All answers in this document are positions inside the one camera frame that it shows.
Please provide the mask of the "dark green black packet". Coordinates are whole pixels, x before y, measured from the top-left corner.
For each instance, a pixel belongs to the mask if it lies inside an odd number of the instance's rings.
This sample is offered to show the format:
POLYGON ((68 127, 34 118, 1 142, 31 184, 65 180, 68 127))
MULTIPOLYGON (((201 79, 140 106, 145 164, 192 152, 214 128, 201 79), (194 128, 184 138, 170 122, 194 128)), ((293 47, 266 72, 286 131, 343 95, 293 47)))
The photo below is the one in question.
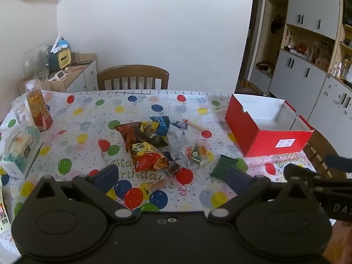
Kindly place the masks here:
POLYGON ((166 147, 168 145, 168 142, 164 139, 164 137, 155 134, 155 133, 150 133, 150 132, 142 132, 141 133, 141 139, 144 142, 148 142, 149 144, 155 146, 155 147, 166 147))

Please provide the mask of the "wooden side cabinet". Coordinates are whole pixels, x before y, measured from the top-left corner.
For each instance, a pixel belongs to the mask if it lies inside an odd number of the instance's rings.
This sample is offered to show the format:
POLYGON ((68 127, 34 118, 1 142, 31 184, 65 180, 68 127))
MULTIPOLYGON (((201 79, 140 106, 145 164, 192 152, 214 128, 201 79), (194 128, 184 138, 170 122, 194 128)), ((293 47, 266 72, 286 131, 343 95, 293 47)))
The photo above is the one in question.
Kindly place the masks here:
POLYGON ((40 81, 43 90, 54 92, 89 92, 98 91, 96 54, 74 53, 73 61, 79 64, 69 66, 64 81, 40 81))

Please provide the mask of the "wooden chair right side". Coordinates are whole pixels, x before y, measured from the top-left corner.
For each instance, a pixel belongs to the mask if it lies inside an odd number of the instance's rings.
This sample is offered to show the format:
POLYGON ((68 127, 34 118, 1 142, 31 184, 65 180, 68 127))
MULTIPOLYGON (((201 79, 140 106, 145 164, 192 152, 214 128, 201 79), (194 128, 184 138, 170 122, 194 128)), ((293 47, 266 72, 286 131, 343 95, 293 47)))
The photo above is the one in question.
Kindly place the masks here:
POLYGON ((337 155, 329 141, 315 130, 305 145, 303 152, 307 156, 316 172, 324 178, 346 178, 346 174, 330 168, 324 161, 328 154, 337 155))

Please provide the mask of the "orange yellow chips bag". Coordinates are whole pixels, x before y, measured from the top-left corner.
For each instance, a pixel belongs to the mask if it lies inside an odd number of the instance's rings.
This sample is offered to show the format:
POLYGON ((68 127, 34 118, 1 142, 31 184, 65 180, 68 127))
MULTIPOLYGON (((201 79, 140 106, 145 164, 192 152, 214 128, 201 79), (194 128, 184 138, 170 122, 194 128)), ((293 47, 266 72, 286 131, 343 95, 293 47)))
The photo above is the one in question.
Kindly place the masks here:
POLYGON ((136 172, 162 170, 169 165, 165 155, 148 142, 130 145, 130 152, 136 172))

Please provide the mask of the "clear glass vase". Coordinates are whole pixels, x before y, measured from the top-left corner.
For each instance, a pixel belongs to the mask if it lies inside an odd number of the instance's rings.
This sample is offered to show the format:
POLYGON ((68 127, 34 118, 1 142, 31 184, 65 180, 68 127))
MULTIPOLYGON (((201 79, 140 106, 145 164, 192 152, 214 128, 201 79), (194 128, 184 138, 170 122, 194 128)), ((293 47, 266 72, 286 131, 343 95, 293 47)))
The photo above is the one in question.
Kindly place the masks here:
POLYGON ((26 51, 23 55, 24 78, 47 81, 50 72, 49 62, 49 53, 45 45, 26 51))

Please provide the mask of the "wooden chair far side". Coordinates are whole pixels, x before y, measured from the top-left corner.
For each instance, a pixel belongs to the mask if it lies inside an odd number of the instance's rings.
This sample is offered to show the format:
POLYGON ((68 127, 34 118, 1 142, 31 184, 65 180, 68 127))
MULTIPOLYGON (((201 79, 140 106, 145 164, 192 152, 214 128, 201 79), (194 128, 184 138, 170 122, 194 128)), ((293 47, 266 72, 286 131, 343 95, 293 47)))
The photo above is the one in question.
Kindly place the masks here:
POLYGON ((110 67, 97 74, 98 89, 106 90, 106 82, 110 82, 112 90, 132 89, 132 80, 136 89, 168 89, 169 72, 156 66, 131 64, 110 67))

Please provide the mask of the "red cardboard box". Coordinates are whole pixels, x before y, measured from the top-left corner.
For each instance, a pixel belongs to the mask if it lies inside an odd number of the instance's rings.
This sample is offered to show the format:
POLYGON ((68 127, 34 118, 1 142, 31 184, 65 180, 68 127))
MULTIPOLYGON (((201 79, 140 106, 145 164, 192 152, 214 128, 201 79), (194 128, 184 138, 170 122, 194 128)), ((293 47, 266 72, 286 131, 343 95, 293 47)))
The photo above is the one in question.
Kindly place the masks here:
POLYGON ((244 157, 303 150, 314 128, 285 100, 233 94, 225 114, 244 157))

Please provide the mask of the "white wall cabinets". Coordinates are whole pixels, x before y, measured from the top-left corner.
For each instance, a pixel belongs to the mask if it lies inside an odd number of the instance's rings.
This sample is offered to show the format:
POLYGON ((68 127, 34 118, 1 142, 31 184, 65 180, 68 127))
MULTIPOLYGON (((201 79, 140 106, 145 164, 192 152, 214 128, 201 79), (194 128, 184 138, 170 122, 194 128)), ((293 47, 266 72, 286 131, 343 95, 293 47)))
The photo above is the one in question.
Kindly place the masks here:
POLYGON ((268 92, 284 99, 322 135, 336 124, 348 93, 332 80, 343 0, 268 0, 284 26, 268 92))

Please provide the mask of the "brown Oreo snack bag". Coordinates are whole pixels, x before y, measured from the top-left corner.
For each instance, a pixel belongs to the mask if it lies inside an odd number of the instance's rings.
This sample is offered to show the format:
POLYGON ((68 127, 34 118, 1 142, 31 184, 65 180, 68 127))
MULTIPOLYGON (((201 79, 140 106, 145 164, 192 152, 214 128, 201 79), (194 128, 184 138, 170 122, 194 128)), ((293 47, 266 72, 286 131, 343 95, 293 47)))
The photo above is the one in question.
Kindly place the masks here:
POLYGON ((141 122, 133 122, 133 123, 126 123, 122 125, 115 126, 115 130, 117 130, 124 142, 126 151, 129 152, 131 146, 133 144, 137 144, 143 142, 142 139, 142 131, 141 131, 141 122))

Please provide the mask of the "orange tea bottle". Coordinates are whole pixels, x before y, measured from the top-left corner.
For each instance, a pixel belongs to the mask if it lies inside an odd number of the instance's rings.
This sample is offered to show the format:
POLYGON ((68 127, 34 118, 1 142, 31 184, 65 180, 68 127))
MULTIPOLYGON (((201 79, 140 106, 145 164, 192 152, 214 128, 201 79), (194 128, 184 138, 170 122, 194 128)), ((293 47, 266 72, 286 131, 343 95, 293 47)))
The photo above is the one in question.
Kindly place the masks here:
POLYGON ((33 121, 41 132, 46 131, 53 124, 53 118, 45 102, 40 81, 32 79, 28 81, 25 86, 26 99, 33 121))

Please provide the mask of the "white long snack packet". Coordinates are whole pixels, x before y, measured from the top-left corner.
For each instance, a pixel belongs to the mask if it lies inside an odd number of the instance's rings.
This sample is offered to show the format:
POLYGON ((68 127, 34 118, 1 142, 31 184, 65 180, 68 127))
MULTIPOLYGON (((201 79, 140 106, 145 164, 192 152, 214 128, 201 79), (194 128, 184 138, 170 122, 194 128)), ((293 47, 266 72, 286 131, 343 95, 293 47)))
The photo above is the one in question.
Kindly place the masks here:
POLYGON ((170 124, 168 132, 168 147, 171 157, 178 162, 186 161, 186 148, 190 145, 185 132, 170 124))

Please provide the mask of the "purple candy packet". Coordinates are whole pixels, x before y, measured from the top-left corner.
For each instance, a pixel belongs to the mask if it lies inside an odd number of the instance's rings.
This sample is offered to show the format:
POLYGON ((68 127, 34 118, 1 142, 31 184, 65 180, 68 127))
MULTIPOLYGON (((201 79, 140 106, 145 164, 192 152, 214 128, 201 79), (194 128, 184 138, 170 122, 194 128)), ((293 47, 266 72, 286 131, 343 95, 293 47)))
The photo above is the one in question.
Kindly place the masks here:
POLYGON ((175 126, 179 129, 187 129, 188 124, 185 121, 178 120, 175 122, 175 126))

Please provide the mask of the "blue Oreo snack packet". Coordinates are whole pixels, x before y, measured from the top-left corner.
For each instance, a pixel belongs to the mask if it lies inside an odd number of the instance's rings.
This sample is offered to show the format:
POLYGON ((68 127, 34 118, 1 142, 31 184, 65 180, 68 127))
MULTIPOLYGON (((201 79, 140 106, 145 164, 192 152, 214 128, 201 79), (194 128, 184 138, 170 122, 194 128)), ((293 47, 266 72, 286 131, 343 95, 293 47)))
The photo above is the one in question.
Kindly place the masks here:
POLYGON ((166 136, 170 126, 170 120, 168 116, 152 116, 150 120, 153 122, 158 122, 158 127, 155 133, 160 136, 166 136))

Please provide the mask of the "tissue box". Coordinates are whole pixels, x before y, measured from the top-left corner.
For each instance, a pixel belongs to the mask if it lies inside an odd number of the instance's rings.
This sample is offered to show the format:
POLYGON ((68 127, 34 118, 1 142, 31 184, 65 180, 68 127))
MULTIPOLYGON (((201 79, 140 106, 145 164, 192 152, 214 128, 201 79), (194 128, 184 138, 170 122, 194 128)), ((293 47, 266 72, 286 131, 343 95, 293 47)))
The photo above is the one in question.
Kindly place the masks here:
POLYGON ((1 167, 10 177, 25 179, 42 144, 36 126, 22 123, 1 130, 1 167))

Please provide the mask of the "white pink timer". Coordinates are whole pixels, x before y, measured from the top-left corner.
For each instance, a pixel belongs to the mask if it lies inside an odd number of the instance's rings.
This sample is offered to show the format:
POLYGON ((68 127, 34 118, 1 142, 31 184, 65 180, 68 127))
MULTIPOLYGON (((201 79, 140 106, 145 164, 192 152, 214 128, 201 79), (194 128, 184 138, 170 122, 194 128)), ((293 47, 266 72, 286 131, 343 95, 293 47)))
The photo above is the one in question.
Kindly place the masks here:
POLYGON ((55 73, 55 75, 53 75, 52 78, 50 78, 48 81, 49 82, 54 82, 54 81, 61 81, 64 82, 67 78, 67 72, 65 72, 64 70, 60 70, 57 73, 55 73))

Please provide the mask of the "yellow teal tissue holder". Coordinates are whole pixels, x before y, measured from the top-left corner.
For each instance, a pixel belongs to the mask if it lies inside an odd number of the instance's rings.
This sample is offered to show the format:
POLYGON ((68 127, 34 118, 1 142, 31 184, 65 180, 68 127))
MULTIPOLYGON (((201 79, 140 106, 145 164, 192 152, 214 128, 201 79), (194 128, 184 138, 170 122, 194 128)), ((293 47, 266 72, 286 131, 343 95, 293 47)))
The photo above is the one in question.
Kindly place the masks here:
POLYGON ((49 71, 58 72, 69 67, 72 62, 71 50, 63 48, 49 55, 49 71))

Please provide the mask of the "dark green snack packet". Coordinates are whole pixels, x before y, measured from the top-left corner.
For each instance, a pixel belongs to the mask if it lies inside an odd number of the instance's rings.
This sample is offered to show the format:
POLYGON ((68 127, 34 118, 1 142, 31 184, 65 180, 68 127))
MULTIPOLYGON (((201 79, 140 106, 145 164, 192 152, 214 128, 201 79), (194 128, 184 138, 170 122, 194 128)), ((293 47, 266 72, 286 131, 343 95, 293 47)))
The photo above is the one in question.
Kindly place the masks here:
POLYGON ((221 155, 210 176, 221 181, 225 181, 227 177, 228 168, 235 167, 237 165, 237 162, 238 160, 236 159, 221 155))

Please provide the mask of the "clear pastry packet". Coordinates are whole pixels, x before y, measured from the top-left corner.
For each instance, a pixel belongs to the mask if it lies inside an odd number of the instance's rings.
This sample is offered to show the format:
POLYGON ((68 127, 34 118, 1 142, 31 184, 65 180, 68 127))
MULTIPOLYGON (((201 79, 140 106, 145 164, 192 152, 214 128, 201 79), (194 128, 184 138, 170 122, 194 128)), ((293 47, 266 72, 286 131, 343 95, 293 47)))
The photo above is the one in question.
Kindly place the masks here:
POLYGON ((183 153, 188 164, 197 163, 202 166, 209 162, 208 150, 205 144, 200 142, 184 146, 183 153))

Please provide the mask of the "balloon pattern tablecloth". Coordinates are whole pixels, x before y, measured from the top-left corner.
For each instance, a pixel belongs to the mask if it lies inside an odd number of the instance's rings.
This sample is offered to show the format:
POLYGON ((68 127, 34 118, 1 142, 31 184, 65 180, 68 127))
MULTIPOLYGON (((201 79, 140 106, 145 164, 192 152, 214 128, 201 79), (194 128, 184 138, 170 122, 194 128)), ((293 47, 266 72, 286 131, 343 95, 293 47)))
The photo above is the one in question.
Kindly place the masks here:
POLYGON ((229 97, 211 93, 141 95, 119 92, 61 93, 44 95, 53 124, 44 132, 28 128, 21 141, 33 139, 39 146, 33 164, 23 179, 3 175, 3 196, 8 217, 14 219, 39 179, 52 175, 69 181, 80 174, 96 173, 116 165, 119 180, 108 192, 123 203, 124 195, 136 196, 134 209, 208 212, 235 196, 235 192, 216 177, 221 156, 234 159, 238 168, 252 176, 264 175, 284 181, 289 164, 312 169, 303 152, 273 156, 242 155, 225 121, 229 97), (118 125, 139 123, 144 132, 159 135, 167 143, 185 138, 179 154, 199 149, 202 161, 186 159, 175 176, 161 170, 138 172, 125 148, 118 125))

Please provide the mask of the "small clear plastic bottle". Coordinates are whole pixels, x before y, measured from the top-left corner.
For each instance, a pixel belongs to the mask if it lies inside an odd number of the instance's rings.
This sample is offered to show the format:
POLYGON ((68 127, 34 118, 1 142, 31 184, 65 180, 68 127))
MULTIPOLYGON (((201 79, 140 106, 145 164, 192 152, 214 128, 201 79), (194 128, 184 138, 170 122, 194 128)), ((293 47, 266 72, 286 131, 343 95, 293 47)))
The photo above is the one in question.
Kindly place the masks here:
POLYGON ((12 103, 11 107, 15 115, 16 121, 18 123, 23 123, 29 121, 30 110, 28 106, 28 101, 25 95, 17 97, 12 103))

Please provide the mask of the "wooden chair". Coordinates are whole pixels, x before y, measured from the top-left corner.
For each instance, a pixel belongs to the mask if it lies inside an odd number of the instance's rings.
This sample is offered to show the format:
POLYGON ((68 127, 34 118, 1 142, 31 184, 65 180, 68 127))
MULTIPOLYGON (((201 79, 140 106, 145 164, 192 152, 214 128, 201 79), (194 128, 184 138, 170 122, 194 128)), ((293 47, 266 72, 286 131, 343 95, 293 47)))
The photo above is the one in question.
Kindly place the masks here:
POLYGON ((110 67, 97 74, 98 89, 106 90, 106 82, 110 82, 112 90, 132 89, 132 80, 136 89, 168 89, 169 72, 156 66, 131 64, 110 67))
POLYGON ((329 141, 315 130, 305 145, 303 152, 307 156, 316 172, 324 178, 346 178, 346 174, 330 168, 324 161, 328 154, 337 155, 329 141))

